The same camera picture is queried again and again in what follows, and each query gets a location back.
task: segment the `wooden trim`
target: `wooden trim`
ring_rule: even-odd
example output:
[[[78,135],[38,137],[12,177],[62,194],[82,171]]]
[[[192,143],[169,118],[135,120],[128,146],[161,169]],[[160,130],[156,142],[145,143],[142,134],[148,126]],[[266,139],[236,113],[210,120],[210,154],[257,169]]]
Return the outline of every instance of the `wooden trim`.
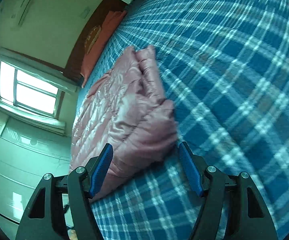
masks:
[[[84,43],[89,35],[89,32],[93,29],[93,27],[102,25],[109,11],[123,11],[125,6],[126,3],[121,0],[102,0],[84,26],[76,41],[76,44],[71,51],[65,69],[63,70],[63,75],[66,78],[69,78],[74,82],[78,82],[80,80],[81,65],[85,54]]]
[[[48,66],[48,67],[50,67],[50,68],[53,68],[53,69],[55,69],[55,70],[57,70],[57,71],[60,71],[61,73],[63,73],[63,71],[64,71],[64,68],[59,67],[59,66],[57,66],[57,65],[54,65],[54,64],[52,64],[52,63],[46,62],[46,61],[44,61],[44,60],[41,60],[41,59],[38,59],[38,58],[35,58],[35,57],[31,57],[31,56],[29,56],[29,55],[26,55],[26,54],[17,52],[17,51],[12,50],[12,49],[7,49],[7,50],[12,51],[12,52],[14,52],[14,53],[16,53],[16,54],[19,54],[19,55],[21,55],[21,56],[24,56],[24,57],[26,57],[26,58],[28,58],[28,59],[34,60],[34,61],[36,61],[36,62],[39,62],[39,63],[41,63],[41,64],[43,64],[43,65],[46,65],[46,66]]]

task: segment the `window pane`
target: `window pane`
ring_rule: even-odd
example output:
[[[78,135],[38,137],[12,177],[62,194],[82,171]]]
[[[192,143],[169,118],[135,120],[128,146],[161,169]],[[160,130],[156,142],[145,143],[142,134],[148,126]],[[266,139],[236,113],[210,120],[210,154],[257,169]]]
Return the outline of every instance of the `window pane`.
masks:
[[[17,101],[40,111],[53,114],[55,98],[17,84]]]
[[[44,91],[53,93],[55,95],[58,93],[58,89],[55,86],[50,85],[49,83],[33,76],[30,76],[27,73],[22,72],[21,70],[18,70],[17,80],[33,87],[40,88]]]
[[[0,96],[13,102],[14,67],[5,62],[0,66]]]

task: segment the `window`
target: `window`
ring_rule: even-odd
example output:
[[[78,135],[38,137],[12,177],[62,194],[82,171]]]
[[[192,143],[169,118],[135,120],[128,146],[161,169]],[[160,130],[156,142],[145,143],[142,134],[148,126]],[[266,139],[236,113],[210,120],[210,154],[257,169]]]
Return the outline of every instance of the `window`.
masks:
[[[0,100],[26,111],[57,118],[61,91],[0,61]]]

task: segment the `plaid fabric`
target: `plaid fabric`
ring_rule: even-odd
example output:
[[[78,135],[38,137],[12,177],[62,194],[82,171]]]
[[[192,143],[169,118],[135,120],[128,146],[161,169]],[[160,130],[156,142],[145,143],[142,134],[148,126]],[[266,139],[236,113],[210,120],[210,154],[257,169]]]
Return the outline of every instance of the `plaid fabric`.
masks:
[[[208,164],[248,172],[289,232],[289,0],[139,0],[88,88],[123,49],[153,44],[179,140]],[[92,205],[105,239],[188,239],[201,199],[172,153]],[[224,233],[222,219],[218,237]]]

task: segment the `bed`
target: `bed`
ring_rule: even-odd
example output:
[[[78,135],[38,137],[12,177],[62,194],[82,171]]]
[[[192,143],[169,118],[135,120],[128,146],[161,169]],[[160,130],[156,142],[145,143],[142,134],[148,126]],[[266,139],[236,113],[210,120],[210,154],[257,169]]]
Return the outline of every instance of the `bed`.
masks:
[[[152,44],[179,141],[208,164],[248,172],[279,239],[289,232],[289,0],[136,0],[89,88],[129,45]],[[176,151],[92,204],[105,239],[188,239],[201,199]],[[222,217],[218,238],[224,234]]]

